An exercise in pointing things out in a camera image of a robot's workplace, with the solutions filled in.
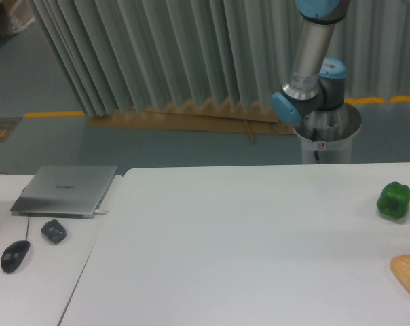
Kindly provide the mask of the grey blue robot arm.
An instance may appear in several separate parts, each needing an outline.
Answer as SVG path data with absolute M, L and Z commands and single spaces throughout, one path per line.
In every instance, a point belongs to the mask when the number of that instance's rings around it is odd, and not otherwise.
M 346 16 L 349 1 L 296 1 L 303 17 L 293 65 L 281 90 L 272 95 L 272 109 L 288 124 L 298 124 L 326 102 L 320 83 L 323 64 L 335 25 Z

